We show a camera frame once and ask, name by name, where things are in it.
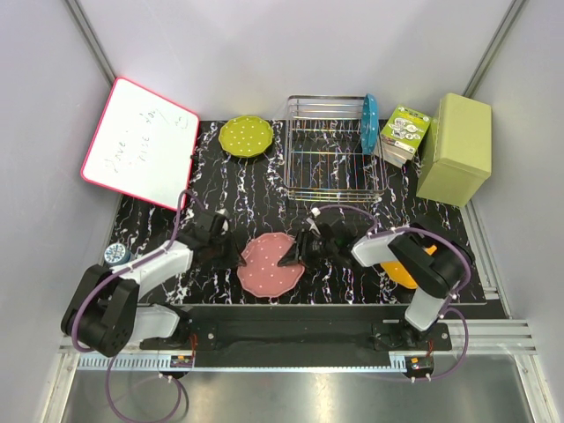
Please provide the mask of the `pink polka dot plate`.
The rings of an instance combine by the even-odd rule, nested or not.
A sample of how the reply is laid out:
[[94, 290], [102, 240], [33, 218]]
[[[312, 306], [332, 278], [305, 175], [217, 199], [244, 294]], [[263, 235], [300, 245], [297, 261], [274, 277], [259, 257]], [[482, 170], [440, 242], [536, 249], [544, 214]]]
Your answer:
[[294, 243], [285, 233], [262, 234], [249, 241], [241, 255], [246, 264], [237, 269], [244, 291], [257, 298], [276, 298], [292, 290], [305, 272], [300, 264], [278, 266]]

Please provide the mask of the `green polka dot plate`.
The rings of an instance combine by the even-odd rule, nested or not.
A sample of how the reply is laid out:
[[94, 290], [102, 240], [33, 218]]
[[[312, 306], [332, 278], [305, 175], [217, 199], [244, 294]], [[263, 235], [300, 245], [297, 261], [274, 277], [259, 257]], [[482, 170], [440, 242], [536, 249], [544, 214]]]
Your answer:
[[219, 144], [228, 154], [250, 159], [264, 153], [271, 145], [273, 129], [264, 119], [243, 115], [226, 122], [219, 132]]

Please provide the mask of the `blue polka dot plate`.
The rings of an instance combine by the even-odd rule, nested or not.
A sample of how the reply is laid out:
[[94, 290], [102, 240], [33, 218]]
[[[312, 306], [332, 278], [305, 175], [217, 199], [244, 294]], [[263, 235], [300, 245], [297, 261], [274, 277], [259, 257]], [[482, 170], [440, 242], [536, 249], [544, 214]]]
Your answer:
[[360, 117], [360, 144], [364, 155], [372, 155], [379, 137], [379, 107], [374, 95], [367, 93]]

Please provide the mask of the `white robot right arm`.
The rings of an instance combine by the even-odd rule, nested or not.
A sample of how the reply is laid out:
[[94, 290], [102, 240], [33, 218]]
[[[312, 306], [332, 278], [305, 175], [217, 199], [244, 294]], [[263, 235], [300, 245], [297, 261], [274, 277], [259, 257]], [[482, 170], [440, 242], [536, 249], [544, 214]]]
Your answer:
[[302, 230], [278, 261], [279, 267], [306, 267], [331, 260], [345, 268], [383, 267], [404, 270], [416, 285], [404, 313], [400, 338], [405, 346], [420, 349], [432, 337], [431, 327], [472, 276], [475, 258], [463, 243], [426, 217], [381, 233], [355, 237], [335, 225], [315, 224]]

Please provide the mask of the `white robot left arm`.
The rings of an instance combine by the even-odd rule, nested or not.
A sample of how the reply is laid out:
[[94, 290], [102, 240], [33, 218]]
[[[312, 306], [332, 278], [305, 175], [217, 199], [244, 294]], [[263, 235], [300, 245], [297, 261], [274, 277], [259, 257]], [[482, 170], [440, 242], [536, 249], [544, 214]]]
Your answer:
[[194, 265], [233, 269], [244, 265], [230, 230], [227, 211], [202, 211], [172, 239], [151, 253], [114, 267], [87, 268], [63, 314], [61, 330], [76, 350], [116, 356], [127, 344], [160, 338], [170, 348], [189, 342], [187, 314], [174, 306], [139, 300]]

